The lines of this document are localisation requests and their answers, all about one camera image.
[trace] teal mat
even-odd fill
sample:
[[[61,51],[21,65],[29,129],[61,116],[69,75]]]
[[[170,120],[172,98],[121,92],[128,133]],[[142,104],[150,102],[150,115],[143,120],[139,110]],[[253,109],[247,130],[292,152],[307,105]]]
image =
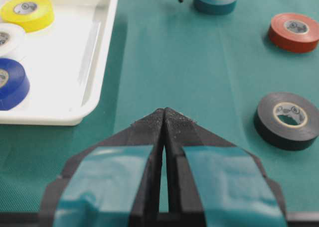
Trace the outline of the teal mat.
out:
[[[273,91],[319,107],[319,49],[297,55],[266,38],[271,17],[283,12],[319,20],[318,0],[238,0],[227,16],[198,13],[192,0],[119,0],[94,112],[76,127],[0,126],[0,211],[37,211],[45,186],[70,156],[159,107],[259,156],[281,184],[288,211],[319,211],[319,141],[300,152],[279,150],[252,122],[260,99]]]

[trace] white tray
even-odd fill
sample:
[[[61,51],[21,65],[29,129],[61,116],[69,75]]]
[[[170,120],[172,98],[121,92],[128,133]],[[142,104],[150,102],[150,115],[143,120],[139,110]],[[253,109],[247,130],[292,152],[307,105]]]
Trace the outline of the white tray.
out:
[[[77,125],[99,102],[118,0],[51,1],[54,23],[27,34],[29,94],[1,124]]]

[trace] tape roll core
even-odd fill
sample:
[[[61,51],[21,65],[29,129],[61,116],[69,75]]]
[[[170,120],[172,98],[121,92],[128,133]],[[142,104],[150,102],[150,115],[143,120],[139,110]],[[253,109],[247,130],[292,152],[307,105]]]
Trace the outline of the tape roll core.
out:
[[[302,150],[319,135],[319,111],[301,96],[270,93],[259,102],[254,124],[261,137],[271,145]]]
[[[46,28],[54,21],[53,6],[50,0],[11,0],[1,9],[5,22],[14,23],[26,32]]]

